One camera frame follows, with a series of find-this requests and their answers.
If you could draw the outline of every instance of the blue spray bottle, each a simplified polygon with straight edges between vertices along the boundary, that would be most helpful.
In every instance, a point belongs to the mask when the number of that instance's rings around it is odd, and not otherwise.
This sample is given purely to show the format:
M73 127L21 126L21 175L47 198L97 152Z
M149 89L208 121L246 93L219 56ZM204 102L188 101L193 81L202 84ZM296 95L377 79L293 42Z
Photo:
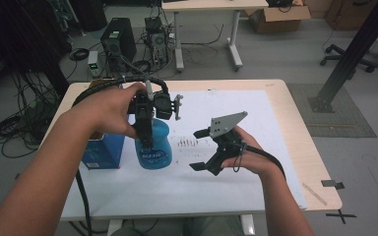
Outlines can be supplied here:
M153 119L153 148L143 148L136 140L136 152L140 165L146 169L161 169L171 163L171 147L167 135L169 129L164 122Z

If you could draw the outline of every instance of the person's left hand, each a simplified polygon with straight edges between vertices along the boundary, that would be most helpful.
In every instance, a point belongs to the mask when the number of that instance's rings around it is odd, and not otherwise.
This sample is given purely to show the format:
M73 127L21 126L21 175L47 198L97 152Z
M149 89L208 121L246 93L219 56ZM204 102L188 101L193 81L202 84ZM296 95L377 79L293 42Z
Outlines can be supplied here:
M127 111L137 91L145 89L142 83L128 88L107 88L85 98L69 112L85 119L93 131L137 138L135 129L128 123Z

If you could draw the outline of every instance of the cardboard box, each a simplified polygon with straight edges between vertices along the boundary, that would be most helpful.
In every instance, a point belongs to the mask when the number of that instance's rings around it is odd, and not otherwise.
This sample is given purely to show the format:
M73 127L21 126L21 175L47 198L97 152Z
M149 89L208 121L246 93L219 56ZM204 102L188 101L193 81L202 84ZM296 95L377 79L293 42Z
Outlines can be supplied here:
M325 19L334 0L304 0L312 19Z
M334 0L326 21L334 30L358 30L376 4L377 0Z
M297 31L301 20L311 19L307 6L291 8L265 8L249 17L250 25L257 33Z
M104 81L106 80L94 80L90 87ZM88 169L119 168L124 140L125 136L123 135L93 133L88 141L82 162Z

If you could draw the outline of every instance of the blue box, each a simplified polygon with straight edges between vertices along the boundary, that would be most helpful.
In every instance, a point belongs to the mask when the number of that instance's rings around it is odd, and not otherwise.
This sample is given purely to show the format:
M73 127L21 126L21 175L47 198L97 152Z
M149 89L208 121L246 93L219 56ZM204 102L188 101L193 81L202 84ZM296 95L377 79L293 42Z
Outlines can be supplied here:
M125 136L114 134L89 140L82 161L88 169L118 169L124 140Z

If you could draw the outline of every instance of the hand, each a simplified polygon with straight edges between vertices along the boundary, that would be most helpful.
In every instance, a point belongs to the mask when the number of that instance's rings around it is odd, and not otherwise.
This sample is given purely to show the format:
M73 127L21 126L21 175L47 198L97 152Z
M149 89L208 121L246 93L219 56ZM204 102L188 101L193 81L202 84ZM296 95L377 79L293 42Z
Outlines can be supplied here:
M127 121L127 111L137 91L145 89L141 83L135 83L128 88L107 88L85 98L68 112L79 119L86 119L87 125L93 129L92 132L137 138L135 129Z
M241 139L244 140L247 143L248 146L253 147L253 148L262 149L262 147L259 145L259 143L257 143L257 141L250 134L245 132L243 129L236 126L236 127L234 127L234 130L241 136ZM222 168L237 167L238 164L239 164L239 162L238 162L239 159L237 161L235 161L236 158L237 157L233 157L233 158L225 160L222 163L221 167ZM262 177L262 176L264 176L268 173L271 173L275 170L279 171L278 167L272 161L270 161L268 158L266 158L266 157L264 157L260 154L248 151L248 150L246 150L243 153L240 166L250 170L251 172L253 172L255 174L258 174L260 177Z

